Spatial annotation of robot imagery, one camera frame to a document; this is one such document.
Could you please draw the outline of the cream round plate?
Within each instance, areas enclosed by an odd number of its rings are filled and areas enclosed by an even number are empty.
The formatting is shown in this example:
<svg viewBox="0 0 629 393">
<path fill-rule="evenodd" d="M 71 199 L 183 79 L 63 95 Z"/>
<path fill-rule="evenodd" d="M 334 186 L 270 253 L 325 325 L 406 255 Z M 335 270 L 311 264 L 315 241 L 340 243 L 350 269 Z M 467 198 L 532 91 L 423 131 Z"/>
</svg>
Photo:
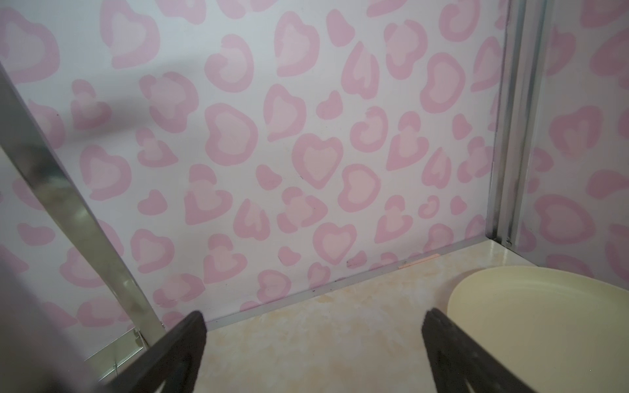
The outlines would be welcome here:
<svg viewBox="0 0 629 393">
<path fill-rule="evenodd" d="M 536 392 L 628 390 L 628 292 L 531 266 L 457 284 L 448 317 Z"/>
</svg>

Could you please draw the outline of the stainless steel dish rack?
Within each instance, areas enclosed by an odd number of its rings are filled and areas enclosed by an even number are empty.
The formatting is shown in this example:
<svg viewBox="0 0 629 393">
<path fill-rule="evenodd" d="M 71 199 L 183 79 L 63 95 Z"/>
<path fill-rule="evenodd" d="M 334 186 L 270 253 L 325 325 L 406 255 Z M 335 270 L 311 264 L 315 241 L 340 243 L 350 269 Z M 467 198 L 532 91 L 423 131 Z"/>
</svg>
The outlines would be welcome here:
<svg viewBox="0 0 629 393">
<path fill-rule="evenodd" d="M 57 159 L 6 71 L 1 73 L 1 148 L 47 214 L 103 280 L 134 324 L 133 330 L 88 360 L 101 380 L 109 382 L 162 338 L 165 328 Z"/>
</svg>

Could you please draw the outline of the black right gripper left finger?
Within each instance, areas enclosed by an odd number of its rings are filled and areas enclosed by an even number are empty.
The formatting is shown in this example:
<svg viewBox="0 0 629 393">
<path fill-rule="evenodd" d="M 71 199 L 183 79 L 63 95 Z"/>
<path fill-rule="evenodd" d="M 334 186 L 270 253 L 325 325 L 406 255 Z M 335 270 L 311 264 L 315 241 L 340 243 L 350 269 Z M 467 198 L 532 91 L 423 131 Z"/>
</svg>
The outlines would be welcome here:
<svg viewBox="0 0 629 393">
<path fill-rule="evenodd" d="M 201 367 L 206 334 L 202 313 L 193 311 L 100 391 L 192 392 Z"/>
</svg>

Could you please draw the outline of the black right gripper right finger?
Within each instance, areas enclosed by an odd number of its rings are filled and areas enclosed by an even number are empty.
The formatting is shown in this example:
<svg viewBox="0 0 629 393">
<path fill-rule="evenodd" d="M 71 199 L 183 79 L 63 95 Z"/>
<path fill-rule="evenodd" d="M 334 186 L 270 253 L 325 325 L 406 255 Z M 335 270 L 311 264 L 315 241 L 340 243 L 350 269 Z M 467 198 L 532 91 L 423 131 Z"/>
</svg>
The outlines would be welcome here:
<svg viewBox="0 0 629 393">
<path fill-rule="evenodd" d="M 531 392 L 442 311 L 424 316 L 422 337 L 438 392 Z"/>
</svg>

